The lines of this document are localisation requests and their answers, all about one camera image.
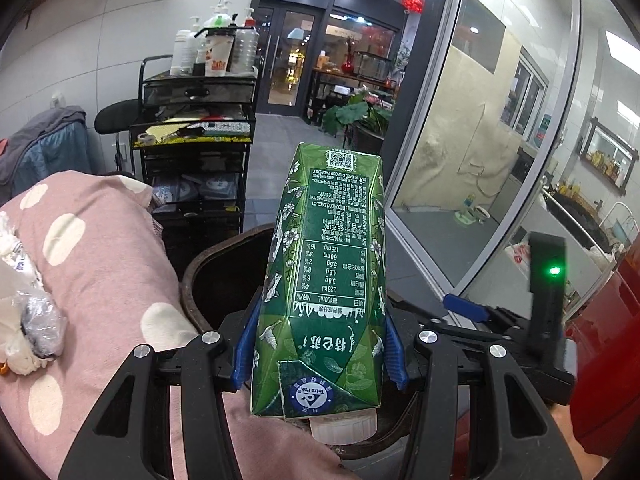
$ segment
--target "white polka dot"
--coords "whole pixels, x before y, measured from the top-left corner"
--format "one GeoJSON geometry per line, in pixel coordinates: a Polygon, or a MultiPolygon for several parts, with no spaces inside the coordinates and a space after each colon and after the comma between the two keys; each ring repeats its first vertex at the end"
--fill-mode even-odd
{"type": "Polygon", "coordinates": [[[185,346],[198,332],[178,310],[169,303],[153,303],[140,319],[145,342],[156,352],[185,346]]]}
{"type": "Polygon", "coordinates": [[[66,260],[84,234],[86,224],[73,213],[56,218],[44,238],[42,253],[47,261],[59,265],[66,260]]]}
{"type": "Polygon", "coordinates": [[[57,430],[62,415],[62,391],[50,375],[43,375],[29,390],[29,418],[33,427],[43,435],[57,430]]]}
{"type": "Polygon", "coordinates": [[[35,206],[49,189],[47,184],[36,184],[20,200],[20,209],[28,209],[35,206]]]}
{"type": "Polygon", "coordinates": [[[118,175],[118,178],[124,184],[124,187],[134,193],[142,193],[148,187],[144,182],[140,182],[134,178],[129,178],[128,176],[118,175]]]}

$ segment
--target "blue gripper pad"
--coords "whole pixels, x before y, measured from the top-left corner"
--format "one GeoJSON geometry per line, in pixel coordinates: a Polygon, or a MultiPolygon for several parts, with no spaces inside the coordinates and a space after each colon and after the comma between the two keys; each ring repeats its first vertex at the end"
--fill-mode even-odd
{"type": "Polygon", "coordinates": [[[254,347],[255,333],[258,330],[258,316],[260,316],[260,304],[262,303],[262,295],[254,304],[251,317],[247,321],[242,335],[238,339],[234,352],[234,372],[231,375],[231,382],[236,390],[242,388],[242,384],[251,377],[254,369],[254,347]]]}
{"type": "Polygon", "coordinates": [[[455,294],[447,294],[442,299],[442,306],[476,323],[484,323],[489,319],[489,312],[484,306],[459,298],[455,294]]]}
{"type": "Polygon", "coordinates": [[[396,383],[398,390],[403,391],[409,382],[409,375],[404,365],[404,346],[400,341],[400,336],[396,332],[396,327],[391,316],[385,316],[385,368],[386,373],[393,382],[396,383]]]}

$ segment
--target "green bottle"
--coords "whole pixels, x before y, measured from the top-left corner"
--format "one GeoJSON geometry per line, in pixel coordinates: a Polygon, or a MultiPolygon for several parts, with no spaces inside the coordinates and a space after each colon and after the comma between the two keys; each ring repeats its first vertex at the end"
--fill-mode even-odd
{"type": "Polygon", "coordinates": [[[385,341],[382,201],[379,156],[298,146],[264,282],[252,413],[312,417],[314,436],[326,444],[376,431],[385,341]]]}

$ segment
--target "drawer handle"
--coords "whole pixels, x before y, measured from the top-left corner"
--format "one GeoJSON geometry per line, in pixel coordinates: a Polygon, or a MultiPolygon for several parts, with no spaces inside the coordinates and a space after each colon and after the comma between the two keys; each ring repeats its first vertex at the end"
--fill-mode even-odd
{"type": "Polygon", "coordinates": [[[209,95],[208,88],[187,88],[184,91],[185,97],[188,97],[190,100],[197,99],[198,97],[206,97],[209,95]]]}

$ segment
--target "qr code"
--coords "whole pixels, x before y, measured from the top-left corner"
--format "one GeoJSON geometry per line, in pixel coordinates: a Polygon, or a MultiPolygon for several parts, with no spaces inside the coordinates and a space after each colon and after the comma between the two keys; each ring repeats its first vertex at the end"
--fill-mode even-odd
{"type": "Polygon", "coordinates": [[[355,155],[353,153],[341,153],[341,152],[329,152],[329,161],[327,162],[328,168],[335,168],[336,170],[353,171],[355,166],[355,155]]]}

